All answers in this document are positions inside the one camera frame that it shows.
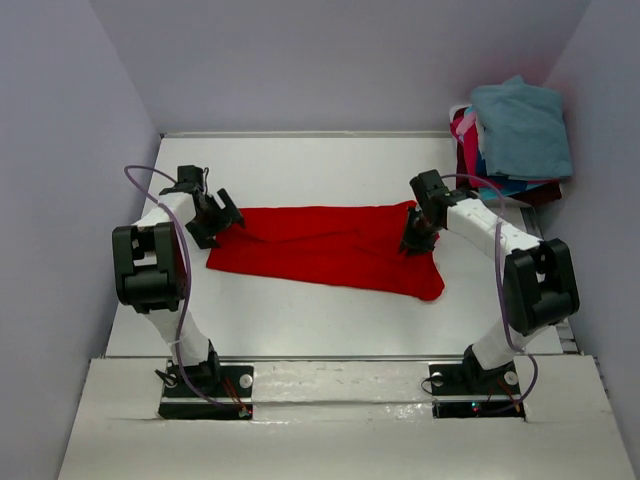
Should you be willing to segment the red t shirt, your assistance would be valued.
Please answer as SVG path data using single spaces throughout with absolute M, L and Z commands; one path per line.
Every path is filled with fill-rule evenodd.
M 245 225 L 217 235 L 206 267 L 434 301 L 445 283 L 433 255 L 400 251 L 415 205 L 244 208 Z

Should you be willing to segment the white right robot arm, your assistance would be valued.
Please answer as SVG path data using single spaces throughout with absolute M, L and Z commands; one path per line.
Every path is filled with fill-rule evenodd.
M 475 192 L 449 189 L 435 170 L 418 174 L 409 185 L 417 204 L 409 210 L 400 252 L 430 253 L 439 233 L 447 230 L 494 263 L 499 320 L 465 350 L 451 372 L 429 377 L 437 395 L 457 389 L 481 395 L 504 376 L 532 339 L 579 310 L 569 246 L 515 227 Z

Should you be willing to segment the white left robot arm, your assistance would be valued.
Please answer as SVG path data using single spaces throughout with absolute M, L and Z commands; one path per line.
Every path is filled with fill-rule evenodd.
M 153 208 L 129 226 L 112 232 L 115 288 L 119 302 L 144 316 L 158 331 L 173 357 L 160 375 L 168 387 L 183 385 L 205 398 L 223 380 L 219 356 L 198 328 L 189 309 L 193 284 L 187 236 L 201 250 L 219 246 L 217 236 L 245 220 L 226 190 L 208 190 L 208 168 L 177 168 L 175 178 L 154 196 Z

